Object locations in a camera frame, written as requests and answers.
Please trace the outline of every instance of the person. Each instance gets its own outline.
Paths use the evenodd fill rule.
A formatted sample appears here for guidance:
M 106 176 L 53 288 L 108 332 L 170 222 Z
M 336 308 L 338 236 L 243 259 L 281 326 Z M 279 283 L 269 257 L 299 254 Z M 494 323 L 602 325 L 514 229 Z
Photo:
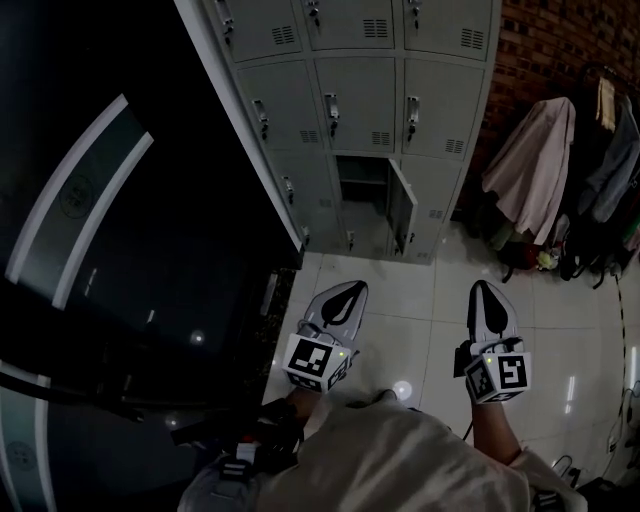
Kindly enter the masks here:
M 296 388 L 287 397 L 301 426 L 320 396 Z M 471 411 L 473 447 L 384 391 L 366 407 L 333 410 L 302 444 L 297 464 L 280 474 L 239 484 L 205 468 L 179 510 L 587 510 L 580 494 L 521 449 L 500 402 Z

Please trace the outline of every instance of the hanging jacket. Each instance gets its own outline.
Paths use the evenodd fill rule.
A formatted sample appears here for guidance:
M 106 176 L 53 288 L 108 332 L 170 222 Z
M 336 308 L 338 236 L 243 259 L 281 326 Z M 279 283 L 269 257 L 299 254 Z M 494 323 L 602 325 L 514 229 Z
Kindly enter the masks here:
M 544 244 L 555 221 L 567 179 L 576 111 L 568 98 L 539 101 L 483 175 L 482 188 L 498 194 L 496 205 Z
M 620 106 L 620 119 L 602 165 L 584 181 L 578 199 L 578 213 L 582 215 L 591 209 L 591 218 L 599 223 L 607 222 L 615 211 L 640 155 L 640 133 L 627 96 Z

